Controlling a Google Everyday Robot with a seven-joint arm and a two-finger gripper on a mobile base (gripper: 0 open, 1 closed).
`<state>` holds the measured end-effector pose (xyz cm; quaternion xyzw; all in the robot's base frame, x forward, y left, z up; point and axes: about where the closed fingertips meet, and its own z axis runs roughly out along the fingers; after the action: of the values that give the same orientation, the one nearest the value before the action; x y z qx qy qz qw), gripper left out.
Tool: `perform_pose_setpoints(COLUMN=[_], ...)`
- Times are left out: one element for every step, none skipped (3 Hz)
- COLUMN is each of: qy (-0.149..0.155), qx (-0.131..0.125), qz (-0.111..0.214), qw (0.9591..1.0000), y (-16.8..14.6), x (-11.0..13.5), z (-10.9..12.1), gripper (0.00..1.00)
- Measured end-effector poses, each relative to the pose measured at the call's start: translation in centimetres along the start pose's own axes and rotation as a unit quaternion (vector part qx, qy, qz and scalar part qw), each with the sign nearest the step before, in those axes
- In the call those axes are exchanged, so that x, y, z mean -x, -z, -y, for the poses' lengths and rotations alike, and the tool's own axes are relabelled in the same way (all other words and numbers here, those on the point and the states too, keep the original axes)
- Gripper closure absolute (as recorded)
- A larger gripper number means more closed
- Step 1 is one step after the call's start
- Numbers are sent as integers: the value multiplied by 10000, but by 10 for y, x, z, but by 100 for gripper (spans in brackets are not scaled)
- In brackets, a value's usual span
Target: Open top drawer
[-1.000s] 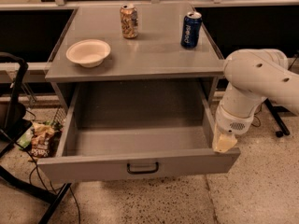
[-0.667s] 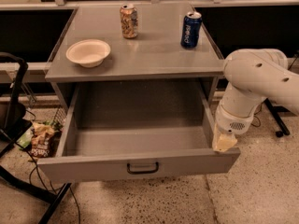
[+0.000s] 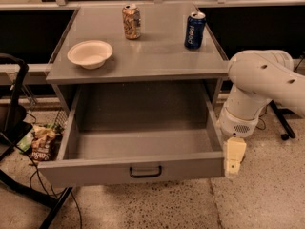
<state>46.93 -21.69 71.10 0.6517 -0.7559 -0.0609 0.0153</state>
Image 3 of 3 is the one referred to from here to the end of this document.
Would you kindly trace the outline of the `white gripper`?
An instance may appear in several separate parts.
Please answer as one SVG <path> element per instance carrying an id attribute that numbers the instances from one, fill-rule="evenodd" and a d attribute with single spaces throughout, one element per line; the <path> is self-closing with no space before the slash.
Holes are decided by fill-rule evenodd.
<path id="1" fill-rule="evenodd" d="M 218 124 L 221 132 L 230 137 L 223 147 L 225 177 L 235 177 L 239 173 L 240 165 L 245 155 L 247 144 L 243 138 L 250 136 L 258 119 L 244 120 L 232 115 L 226 107 L 223 107 Z"/>

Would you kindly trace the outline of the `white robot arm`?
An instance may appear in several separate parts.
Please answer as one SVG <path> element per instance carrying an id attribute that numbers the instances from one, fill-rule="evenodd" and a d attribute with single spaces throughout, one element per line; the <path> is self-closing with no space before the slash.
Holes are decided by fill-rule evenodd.
<path id="1" fill-rule="evenodd" d="M 243 51 L 228 62 L 233 82 L 218 125 L 224 142 L 225 177 L 238 175 L 250 136 L 259 115 L 271 101 L 305 117 L 305 76 L 294 72 L 293 59 L 280 50 Z"/>

